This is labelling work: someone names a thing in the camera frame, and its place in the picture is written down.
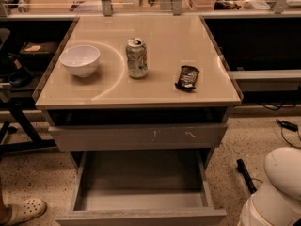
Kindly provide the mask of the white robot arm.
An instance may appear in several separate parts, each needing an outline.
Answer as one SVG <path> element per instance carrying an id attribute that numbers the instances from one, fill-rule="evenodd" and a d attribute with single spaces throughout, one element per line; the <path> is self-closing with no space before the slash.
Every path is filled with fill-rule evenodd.
<path id="1" fill-rule="evenodd" d="M 244 204 L 237 226 L 301 226 L 301 151 L 271 151 L 264 171 L 266 178 Z"/>

